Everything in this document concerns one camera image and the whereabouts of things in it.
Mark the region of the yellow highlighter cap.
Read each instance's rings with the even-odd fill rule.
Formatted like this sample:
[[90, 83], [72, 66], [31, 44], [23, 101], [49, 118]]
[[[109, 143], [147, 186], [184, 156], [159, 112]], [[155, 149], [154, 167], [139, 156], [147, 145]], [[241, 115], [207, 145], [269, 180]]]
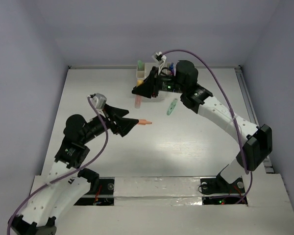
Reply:
[[141, 84], [143, 84], [143, 80], [137, 80], [137, 86], [140, 86]]

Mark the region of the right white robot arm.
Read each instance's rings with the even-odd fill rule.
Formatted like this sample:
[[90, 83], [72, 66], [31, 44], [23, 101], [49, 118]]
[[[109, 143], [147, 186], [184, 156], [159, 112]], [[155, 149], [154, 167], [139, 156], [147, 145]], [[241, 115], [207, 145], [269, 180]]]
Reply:
[[145, 98], [156, 98], [160, 92], [180, 94], [186, 108], [216, 124], [238, 143], [240, 150], [236, 158], [216, 177], [203, 179], [198, 187], [205, 195], [230, 193], [245, 173], [252, 174], [271, 153], [272, 129], [240, 117], [230, 104], [219, 102], [197, 79], [198, 69], [194, 64], [180, 60], [174, 72], [164, 66], [152, 67], [132, 94]]

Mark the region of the pink highlighter pen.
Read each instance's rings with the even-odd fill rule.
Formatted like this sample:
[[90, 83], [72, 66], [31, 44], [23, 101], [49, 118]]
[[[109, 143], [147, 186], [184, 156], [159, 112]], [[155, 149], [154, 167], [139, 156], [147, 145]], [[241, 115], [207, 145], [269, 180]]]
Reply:
[[140, 95], [136, 95], [135, 96], [135, 103], [134, 103], [134, 107], [136, 109], [139, 109], [141, 107], [141, 103], [142, 103], [142, 97]]

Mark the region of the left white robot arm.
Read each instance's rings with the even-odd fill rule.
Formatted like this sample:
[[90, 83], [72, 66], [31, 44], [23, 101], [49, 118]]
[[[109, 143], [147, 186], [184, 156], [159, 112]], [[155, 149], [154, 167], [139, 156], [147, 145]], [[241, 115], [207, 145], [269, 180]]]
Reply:
[[31, 193], [8, 220], [7, 234], [54, 235], [57, 222], [86, 193], [99, 187], [99, 174], [88, 169], [105, 150], [108, 130], [124, 137], [138, 124], [126, 118], [129, 111], [105, 104], [91, 105], [96, 117], [86, 121], [82, 115], [68, 117], [64, 138], [44, 185]]

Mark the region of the green highlighter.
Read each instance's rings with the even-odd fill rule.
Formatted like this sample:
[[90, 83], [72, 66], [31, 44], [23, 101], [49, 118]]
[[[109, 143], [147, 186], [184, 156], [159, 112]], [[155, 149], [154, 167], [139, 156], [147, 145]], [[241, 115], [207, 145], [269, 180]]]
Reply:
[[145, 69], [145, 64], [142, 62], [142, 60], [137, 61], [137, 70], [143, 71]]
[[170, 103], [170, 105], [169, 105], [169, 107], [167, 109], [167, 115], [168, 116], [170, 116], [171, 113], [173, 112], [173, 110], [175, 109], [177, 102], [178, 102], [178, 99], [177, 98], [174, 98], [172, 100], [172, 102]]

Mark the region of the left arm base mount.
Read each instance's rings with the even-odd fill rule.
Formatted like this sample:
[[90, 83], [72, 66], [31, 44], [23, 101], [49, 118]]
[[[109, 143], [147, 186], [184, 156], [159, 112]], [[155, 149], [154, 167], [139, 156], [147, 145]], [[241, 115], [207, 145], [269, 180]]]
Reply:
[[115, 178], [100, 178], [97, 188], [92, 187], [75, 206], [113, 206]]

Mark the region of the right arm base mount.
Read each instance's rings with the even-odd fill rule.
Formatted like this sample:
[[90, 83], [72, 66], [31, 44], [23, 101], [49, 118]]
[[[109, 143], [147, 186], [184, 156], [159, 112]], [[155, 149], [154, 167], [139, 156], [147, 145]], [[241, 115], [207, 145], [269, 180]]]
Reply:
[[242, 177], [225, 186], [219, 186], [216, 178], [202, 178], [197, 190], [203, 205], [247, 205]]

